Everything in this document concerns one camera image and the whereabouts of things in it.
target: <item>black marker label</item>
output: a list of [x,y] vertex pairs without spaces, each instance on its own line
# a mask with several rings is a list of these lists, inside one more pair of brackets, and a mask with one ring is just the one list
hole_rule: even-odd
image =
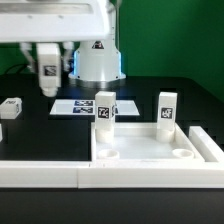
[[45,76],[56,76],[57,67],[55,65],[44,66]]
[[173,108],[162,107],[161,108],[161,118],[172,119],[173,118]]

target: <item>white cube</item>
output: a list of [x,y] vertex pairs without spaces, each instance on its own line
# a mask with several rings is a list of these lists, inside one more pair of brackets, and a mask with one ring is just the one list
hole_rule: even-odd
[[159,95],[157,128],[173,131],[176,119],[177,93]]
[[110,131],[115,123],[116,93],[100,91],[96,94],[96,129]]
[[22,111],[20,98],[8,98],[0,106],[1,119],[15,119]]
[[156,135],[160,142],[172,142],[174,139],[176,105],[177,93],[160,93]]
[[95,97],[96,140],[109,143],[113,141],[115,124],[116,93],[100,91]]

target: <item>black table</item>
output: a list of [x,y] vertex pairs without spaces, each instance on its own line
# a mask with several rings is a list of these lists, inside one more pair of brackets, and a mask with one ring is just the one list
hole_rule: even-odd
[[[99,89],[63,80],[57,99],[94,99]],[[224,104],[185,78],[128,77],[111,87],[118,100],[135,100],[140,116],[117,122],[156,122],[161,91],[177,92],[176,122],[188,135],[200,125],[224,150]],[[23,100],[16,120],[2,120],[1,160],[89,161],[93,116],[49,116],[55,98],[37,77],[0,76],[0,103]],[[223,189],[0,189],[0,223],[223,223]]]

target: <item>white tray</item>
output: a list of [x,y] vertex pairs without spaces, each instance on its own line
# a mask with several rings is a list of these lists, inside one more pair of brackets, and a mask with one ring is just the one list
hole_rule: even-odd
[[[205,161],[177,124],[175,124],[174,141],[171,143],[157,141],[156,130],[156,123],[115,123],[114,141],[111,144],[106,144],[96,141],[95,124],[92,123],[92,160],[116,159],[122,162],[127,160],[154,162]],[[177,150],[189,151],[192,157],[187,154],[185,156],[184,153],[177,157],[174,153]]]

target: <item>green wall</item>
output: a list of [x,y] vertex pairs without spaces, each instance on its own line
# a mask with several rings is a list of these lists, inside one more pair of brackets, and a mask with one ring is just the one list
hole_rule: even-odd
[[[123,0],[120,51],[129,76],[192,78],[224,102],[223,0]],[[0,45],[0,73],[24,62]]]

